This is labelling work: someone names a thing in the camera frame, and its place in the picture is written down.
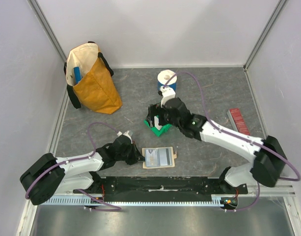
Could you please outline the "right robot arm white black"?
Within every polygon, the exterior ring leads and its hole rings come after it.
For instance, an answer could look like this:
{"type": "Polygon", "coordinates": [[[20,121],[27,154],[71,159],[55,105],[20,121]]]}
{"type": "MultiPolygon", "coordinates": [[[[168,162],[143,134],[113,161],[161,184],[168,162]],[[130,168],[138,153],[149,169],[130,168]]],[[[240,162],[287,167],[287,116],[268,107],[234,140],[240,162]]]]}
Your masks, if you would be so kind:
{"type": "Polygon", "coordinates": [[[150,105],[146,121],[150,127],[173,125],[188,138],[218,145],[246,159],[248,163],[222,172],[218,181],[222,193],[230,193],[252,179],[263,186],[275,187],[284,169],[287,158],[275,137],[261,139],[225,128],[205,116],[191,113],[180,98],[172,98],[164,105],[150,105]]]}

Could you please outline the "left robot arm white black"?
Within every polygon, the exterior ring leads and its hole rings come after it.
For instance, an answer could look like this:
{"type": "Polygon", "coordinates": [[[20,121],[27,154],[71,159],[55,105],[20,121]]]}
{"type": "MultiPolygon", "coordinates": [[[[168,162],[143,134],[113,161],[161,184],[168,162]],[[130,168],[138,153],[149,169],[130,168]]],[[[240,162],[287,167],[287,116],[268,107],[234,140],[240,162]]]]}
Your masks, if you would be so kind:
{"type": "Polygon", "coordinates": [[[20,183],[26,191],[25,198],[36,206],[58,193],[77,189],[96,193],[101,189],[98,171],[111,168],[118,161],[133,165],[143,160],[131,137],[120,135],[93,153],[73,157],[46,153],[21,175],[20,183]]]}

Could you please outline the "beige leather card holder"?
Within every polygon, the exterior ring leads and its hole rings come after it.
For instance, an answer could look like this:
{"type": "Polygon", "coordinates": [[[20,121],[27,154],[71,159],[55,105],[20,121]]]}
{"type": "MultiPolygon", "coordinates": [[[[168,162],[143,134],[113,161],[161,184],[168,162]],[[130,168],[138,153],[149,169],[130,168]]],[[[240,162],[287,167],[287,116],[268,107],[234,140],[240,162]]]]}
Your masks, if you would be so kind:
{"type": "Polygon", "coordinates": [[[144,169],[173,168],[177,158],[173,147],[143,148],[142,155],[144,169]]]}

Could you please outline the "white credit card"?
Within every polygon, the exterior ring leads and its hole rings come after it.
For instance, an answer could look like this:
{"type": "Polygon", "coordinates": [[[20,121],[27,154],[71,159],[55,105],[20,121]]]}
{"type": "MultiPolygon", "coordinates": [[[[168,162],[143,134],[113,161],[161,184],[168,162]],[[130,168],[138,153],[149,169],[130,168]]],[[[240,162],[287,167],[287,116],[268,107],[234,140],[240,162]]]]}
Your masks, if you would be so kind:
{"type": "Polygon", "coordinates": [[[172,166],[171,148],[165,147],[158,149],[160,166],[172,166]]]}

